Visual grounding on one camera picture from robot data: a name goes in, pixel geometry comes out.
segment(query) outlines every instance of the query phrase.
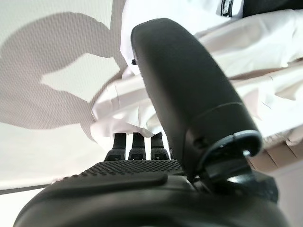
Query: black label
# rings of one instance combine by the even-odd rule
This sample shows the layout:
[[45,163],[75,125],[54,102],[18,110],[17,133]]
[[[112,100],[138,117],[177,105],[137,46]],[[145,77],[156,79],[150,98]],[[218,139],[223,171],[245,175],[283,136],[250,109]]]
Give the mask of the black label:
[[233,0],[223,0],[221,3],[221,16],[232,17]]

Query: black plastic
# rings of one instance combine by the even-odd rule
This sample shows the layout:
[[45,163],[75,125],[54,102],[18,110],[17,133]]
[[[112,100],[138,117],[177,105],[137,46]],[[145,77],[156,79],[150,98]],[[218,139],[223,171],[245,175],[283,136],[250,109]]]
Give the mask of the black plastic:
[[23,208],[14,227],[288,226],[274,203],[250,196],[199,193],[182,176],[160,177],[157,184],[136,189],[72,193],[69,186],[83,179],[75,178],[63,191],[60,185],[64,181],[51,185],[47,193],[42,191]]
[[144,137],[134,133],[132,149],[129,151],[128,160],[146,160]]
[[189,177],[198,174],[213,150],[228,143],[239,145],[231,153],[260,152],[262,137],[238,94],[186,29],[156,19],[136,26],[131,41],[174,157]]
[[104,161],[125,160],[126,134],[115,134],[113,148],[107,153]]
[[163,146],[162,132],[151,138],[151,160],[169,160],[167,150]]

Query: black robotic finger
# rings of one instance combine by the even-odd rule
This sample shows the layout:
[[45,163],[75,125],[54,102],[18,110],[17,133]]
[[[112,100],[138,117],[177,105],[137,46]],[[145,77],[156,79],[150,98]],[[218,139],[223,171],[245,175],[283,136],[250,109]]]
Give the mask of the black robotic finger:
[[151,160],[168,160],[169,155],[163,146],[162,132],[151,138]]
[[126,134],[115,134],[113,148],[107,153],[104,161],[125,160]]
[[144,137],[140,133],[135,132],[133,135],[133,145],[128,160],[146,160]]

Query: white surface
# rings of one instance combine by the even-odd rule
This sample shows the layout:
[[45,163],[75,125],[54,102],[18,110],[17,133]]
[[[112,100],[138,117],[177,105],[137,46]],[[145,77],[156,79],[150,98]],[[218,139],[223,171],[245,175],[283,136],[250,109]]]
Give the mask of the white surface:
[[13,227],[21,209],[43,189],[0,195],[1,227]]

